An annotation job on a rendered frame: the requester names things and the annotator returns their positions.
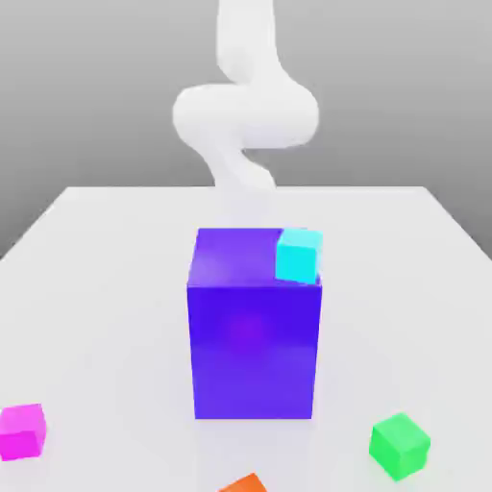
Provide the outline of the small cyan cube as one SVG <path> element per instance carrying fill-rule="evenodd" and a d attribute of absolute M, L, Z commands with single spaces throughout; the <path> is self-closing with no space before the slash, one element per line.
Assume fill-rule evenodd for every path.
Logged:
<path fill-rule="evenodd" d="M 282 281 L 316 284 L 322 245 L 321 232 L 283 229 L 276 245 L 275 277 Z"/>

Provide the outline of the small orange cube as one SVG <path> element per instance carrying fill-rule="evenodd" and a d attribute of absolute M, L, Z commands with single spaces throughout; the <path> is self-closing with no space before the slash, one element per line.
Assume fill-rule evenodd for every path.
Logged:
<path fill-rule="evenodd" d="M 242 477 L 217 492 L 267 492 L 265 486 L 256 473 Z"/>

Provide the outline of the small green cube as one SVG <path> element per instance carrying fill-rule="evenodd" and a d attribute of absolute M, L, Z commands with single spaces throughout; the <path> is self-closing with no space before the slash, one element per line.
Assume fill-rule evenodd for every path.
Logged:
<path fill-rule="evenodd" d="M 397 413 L 372 428 L 369 455 L 395 481 L 422 470 L 431 438 L 405 413 Z"/>

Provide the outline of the small magenta cube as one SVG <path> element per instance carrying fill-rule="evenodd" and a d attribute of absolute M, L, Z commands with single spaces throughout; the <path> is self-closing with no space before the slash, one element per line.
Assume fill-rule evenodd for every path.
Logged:
<path fill-rule="evenodd" d="M 8 406 L 0 410 L 0 459 L 41 456 L 46 438 L 41 404 Z"/>

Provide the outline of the large purple box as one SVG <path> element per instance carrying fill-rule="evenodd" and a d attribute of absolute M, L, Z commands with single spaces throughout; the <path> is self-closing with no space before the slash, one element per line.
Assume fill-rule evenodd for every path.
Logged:
<path fill-rule="evenodd" d="M 281 233 L 197 232 L 186 295 L 198 419 L 312 415 L 323 287 L 276 279 Z"/>

